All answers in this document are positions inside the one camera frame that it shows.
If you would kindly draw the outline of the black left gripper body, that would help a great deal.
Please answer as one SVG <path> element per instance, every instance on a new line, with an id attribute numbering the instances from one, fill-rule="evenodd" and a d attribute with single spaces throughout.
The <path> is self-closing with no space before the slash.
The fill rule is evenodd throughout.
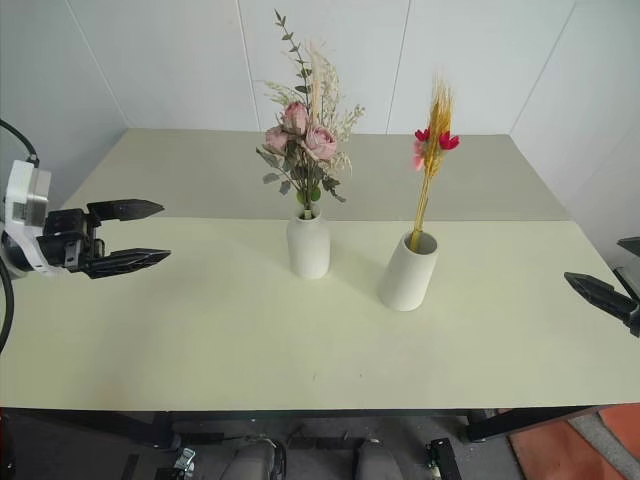
<path id="1" fill-rule="evenodd" d="M 105 256 L 105 243 L 96 237 L 100 226 L 96 215 L 82 209 L 51 211 L 37 241 L 51 266 L 87 273 L 95 260 Z"/>

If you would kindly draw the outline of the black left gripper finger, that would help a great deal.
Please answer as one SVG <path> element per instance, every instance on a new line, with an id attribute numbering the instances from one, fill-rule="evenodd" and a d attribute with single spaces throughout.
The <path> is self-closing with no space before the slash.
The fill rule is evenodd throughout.
<path id="1" fill-rule="evenodd" d="M 125 275 L 150 268 L 170 255 L 170 250 L 147 248 L 114 251 L 108 256 L 90 260 L 84 266 L 84 273 L 91 279 Z"/>
<path id="2" fill-rule="evenodd" d="M 87 224 L 98 228 L 103 221 L 144 219 L 162 212 L 164 207 L 149 200 L 122 199 L 89 203 L 87 209 Z"/>

